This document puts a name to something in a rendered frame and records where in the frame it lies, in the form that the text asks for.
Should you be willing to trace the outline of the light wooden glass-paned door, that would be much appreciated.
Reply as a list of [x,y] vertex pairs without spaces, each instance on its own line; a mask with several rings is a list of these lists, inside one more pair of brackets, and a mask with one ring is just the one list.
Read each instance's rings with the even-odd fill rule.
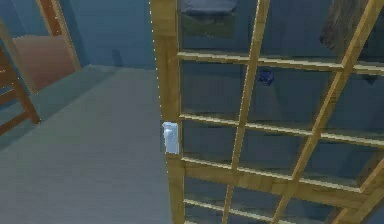
[[[172,224],[377,224],[384,0],[149,0]],[[274,81],[257,81],[271,70]]]

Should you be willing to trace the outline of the small dark blue object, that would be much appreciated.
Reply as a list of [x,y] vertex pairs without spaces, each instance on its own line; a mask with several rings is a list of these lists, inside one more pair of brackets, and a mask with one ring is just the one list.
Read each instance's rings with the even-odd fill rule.
[[274,75],[271,70],[261,70],[257,81],[265,86],[270,86],[274,81]]

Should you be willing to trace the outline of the dark blue cushion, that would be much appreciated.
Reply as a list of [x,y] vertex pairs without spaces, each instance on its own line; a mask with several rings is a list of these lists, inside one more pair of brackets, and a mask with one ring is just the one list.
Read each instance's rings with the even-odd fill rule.
[[188,15],[230,14],[239,0],[180,0],[180,10]]

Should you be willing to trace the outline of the brown wooden chair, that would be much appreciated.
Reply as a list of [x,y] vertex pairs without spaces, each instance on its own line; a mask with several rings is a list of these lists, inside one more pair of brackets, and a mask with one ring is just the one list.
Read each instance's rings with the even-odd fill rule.
[[8,56],[0,46],[0,89],[5,87],[10,87],[10,90],[0,94],[0,105],[17,99],[23,108],[23,112],[0,125],[0,136],[26,119],[29,119],[33,124],[39,124],[41,119],[17,77]]

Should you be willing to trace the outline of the brown wooden door frame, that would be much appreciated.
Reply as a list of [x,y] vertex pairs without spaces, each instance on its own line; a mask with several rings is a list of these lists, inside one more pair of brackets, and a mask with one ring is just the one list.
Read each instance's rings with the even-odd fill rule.
[[0,0],[0,44],[32,94],[81,68],[59,0]]

